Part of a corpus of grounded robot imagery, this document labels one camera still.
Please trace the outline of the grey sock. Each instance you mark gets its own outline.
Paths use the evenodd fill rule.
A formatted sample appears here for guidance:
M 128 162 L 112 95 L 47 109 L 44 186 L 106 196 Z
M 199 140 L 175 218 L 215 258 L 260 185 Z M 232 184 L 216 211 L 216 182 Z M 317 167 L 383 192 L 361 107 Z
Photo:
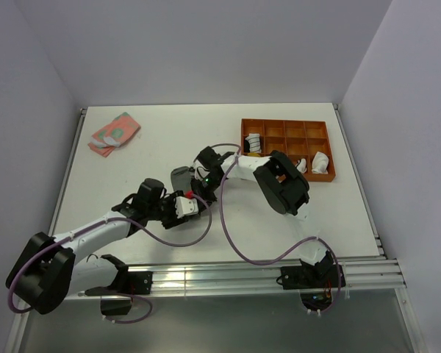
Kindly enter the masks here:
M 191 191 L 192 176 L 191 167 L 181 166 L 173 169 L 171 172 L 171 185 L 173 191 L 181 191 L 183 194 Z

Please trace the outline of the white black striped sock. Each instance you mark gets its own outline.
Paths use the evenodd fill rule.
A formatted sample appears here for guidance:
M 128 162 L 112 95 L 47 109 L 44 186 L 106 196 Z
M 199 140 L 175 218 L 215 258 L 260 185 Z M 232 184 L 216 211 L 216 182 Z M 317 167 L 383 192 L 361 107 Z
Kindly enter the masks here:
M 259 133 L 249 133 L 248 136 L 244 137 L 243 142 L 243 149 L 245 153 L 262 153 L 261 135 Z

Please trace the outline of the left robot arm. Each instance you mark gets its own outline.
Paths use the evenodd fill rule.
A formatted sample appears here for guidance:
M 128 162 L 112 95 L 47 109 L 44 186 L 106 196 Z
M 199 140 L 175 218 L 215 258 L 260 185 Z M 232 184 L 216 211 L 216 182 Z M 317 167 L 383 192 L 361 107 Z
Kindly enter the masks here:
M 97 221 L 60 235 L 33 235 L 6 280 L 7 305 L 17 314 L 31 310 L 47 314 L 67 295 L 81 291 L 133 298 L 127 264 L 112 255 L 93 262 L 88 257 L 138 231 L 148 234 L 150 221 L 170 229 L 208 209 L 206 200 L 193 191 L 167 193 L 161 181 L 145 179 L 136 193 Z

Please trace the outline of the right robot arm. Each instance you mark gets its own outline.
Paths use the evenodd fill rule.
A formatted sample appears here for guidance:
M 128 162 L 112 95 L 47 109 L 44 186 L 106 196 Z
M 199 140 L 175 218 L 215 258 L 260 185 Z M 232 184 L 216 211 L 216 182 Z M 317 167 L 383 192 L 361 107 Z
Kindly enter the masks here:
M 299 215 L 299 210 L 309 203 L 309 183 L 285 153 L 274 150 L 266 157 L 249 157 L 231 151 L 219 154 L 212 146 L 208 146 L 198 153 L 193 162 L 200 163 L 207 170 L 207 175 L 201 178 L 201 190 L 208 195 L 212 195 L 216 190 L 220 191 L 221 226 L 229 245 L 242 260 L 259 266 L 273 265 L 300 246 L 311 243 L 318 246 L 315 253 L 308 259 L 300 259 L 307 284 L 313 287 L 320 286 L 328 279 L 332 268 L 340 268 L 330 246 L 317 236 L 300 240 L 272 260 L 252 260 L 236 247 L 229 234 L 223 206 L 224 188 L 228 179 L 256 182 L 268 205 L 280 215 L 295 218 Z

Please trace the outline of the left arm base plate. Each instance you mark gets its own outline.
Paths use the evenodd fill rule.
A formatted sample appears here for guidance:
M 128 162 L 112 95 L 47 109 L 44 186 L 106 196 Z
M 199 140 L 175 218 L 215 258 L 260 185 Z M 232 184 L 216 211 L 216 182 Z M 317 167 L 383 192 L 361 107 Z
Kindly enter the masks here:
M 153 274 L 152 271 L 127 271 L 118 274 L 109 286 L 88 289 L 85 291 L 85 295 L 149 295 L 153 283 Z

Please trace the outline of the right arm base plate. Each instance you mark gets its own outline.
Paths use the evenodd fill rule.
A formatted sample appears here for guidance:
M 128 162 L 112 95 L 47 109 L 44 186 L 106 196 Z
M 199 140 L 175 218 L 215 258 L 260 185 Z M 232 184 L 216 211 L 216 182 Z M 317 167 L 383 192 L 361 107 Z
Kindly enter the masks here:
M 346 286 L 343 269 L 338 271 L 335 266 L 320 273 L 316 268 L 306 266 L 283 266 L 280 268 L 280 276 L 276 278 L 276 283 L 284 290 L 318 289 L 318 288 L 338 288 L 340 275 L 341 287 Z

